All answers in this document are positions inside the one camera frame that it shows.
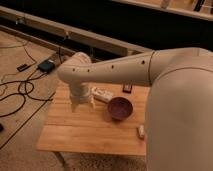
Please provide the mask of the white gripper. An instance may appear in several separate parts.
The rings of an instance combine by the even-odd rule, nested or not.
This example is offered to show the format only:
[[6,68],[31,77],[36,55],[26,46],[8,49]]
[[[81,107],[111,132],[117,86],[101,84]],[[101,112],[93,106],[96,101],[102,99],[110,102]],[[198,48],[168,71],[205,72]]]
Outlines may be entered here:
[[69,85],[71,110],[75,112],[79,104],[89,103],[95,109],[95,101],[92,98],[91,90],[87,83],[73,83]]

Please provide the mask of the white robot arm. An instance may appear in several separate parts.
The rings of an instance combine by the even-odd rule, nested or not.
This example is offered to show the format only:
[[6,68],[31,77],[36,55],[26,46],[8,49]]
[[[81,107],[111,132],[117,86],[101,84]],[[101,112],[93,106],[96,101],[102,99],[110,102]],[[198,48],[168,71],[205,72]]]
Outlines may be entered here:
[[176,48],[93,63],[82,52],[58,69],[74,105],[91,98],[88,84],[148,86],[147,171],[213,171],[213,52]]

